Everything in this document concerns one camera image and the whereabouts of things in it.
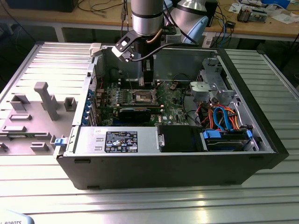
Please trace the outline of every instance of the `green motherboard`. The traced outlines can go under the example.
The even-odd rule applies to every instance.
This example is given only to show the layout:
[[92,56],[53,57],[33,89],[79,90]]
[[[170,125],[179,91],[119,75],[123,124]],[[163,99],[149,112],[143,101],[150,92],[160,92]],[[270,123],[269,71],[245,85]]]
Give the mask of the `green motherboard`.
[[111,83],[104,89],[97,90],[98,125],[131,126],[131,123],[120,121],[119,113],[122,108],[150,110],[149,122],[134,126],[188,125],[182,107],[182,90],[176,88],[176,83],[173,82],[161,82],[156,89],[121,88],[118,84]]

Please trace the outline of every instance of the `wooden workbench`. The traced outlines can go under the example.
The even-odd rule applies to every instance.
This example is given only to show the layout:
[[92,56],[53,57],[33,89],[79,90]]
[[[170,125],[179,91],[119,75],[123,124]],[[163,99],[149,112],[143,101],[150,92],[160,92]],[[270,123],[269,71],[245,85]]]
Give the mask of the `wooden workbench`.
[[[92,0],[92,3],[101,3],[105,0]],[[241,23],[237,21],[237,14],[228,12],[229,5],[234,0],[219,0],[222,12],[228,20],[236,22],[234,37],[252,38],[252,39],[269,39],[269,40],[285,40],[292,41],[299,32],[299,23],[284,24],[271,17],[267,18],[266,23],[261,22],[248,22]],[[110,3],[102,5],[102,8],[110,7],[116,4],[121,4],[121,0],[112,0]],[[10,9],[5,3],[6,8],[15,19],[22,24],[39,25],[39,26],[52,26],[55,28],[59,41],[64,42],[63,27],[73,28],[94,28],[94,29],[120,29],[121,26],[121,8],[122,6],[113,7],[106,10],[105,16],[94,14],[92,12],[82,11],[75,8],[72,13],[62,13],[53,11],[38,11],[38,10],[25,10],[25,9]],[[88,1],[84,1],[81,5],[84,9],[90,9]],[[292,10],[299,10],[298,6],[290,5]],[[9,15],[0,8],[0,22],[11,23],[13,20]],[[217,32],[221,32],[222,28],[214,19],[212,26],[207,27],[204,35],[213,37]]]

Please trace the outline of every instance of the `cylindrical robot joint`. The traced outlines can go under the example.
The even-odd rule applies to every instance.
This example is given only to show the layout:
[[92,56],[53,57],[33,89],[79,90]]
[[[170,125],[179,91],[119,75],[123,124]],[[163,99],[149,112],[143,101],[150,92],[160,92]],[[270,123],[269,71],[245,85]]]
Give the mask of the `cylindrical robot joint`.
[[163,0],[131,0],[133,29],[143,36],[155,35],[162,26]]

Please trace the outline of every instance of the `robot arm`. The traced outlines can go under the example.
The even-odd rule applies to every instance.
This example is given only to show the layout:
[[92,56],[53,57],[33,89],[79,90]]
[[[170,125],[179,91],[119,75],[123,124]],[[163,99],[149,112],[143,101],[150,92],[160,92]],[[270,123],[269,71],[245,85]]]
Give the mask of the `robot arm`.
[[[205,0],[182,0],[178,8],[171,12],[171,21],[167,27],[163,23],[164,0],[131,0],[133,30],[127,32],[116,45],[112,52],[122,61],[141,61],[143,80],[141,83],[150,84],[154,76],[154,59],[151,53],[161,49],[161,35],[175,35],[178,27],[184,27],[187,34],[199,39],[202,35],[208,18]],[[190,43],[186,38],[181,39],[184,43]],[[135,60],[134,52],[141,55],[142,60]]]

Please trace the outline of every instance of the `warning label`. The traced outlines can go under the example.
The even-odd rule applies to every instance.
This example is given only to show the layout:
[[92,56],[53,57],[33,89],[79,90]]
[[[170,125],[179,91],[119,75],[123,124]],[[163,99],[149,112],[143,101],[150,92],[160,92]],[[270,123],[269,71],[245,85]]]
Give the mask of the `warning label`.
[[137,132],[107,132],[106,153],[137,153]]

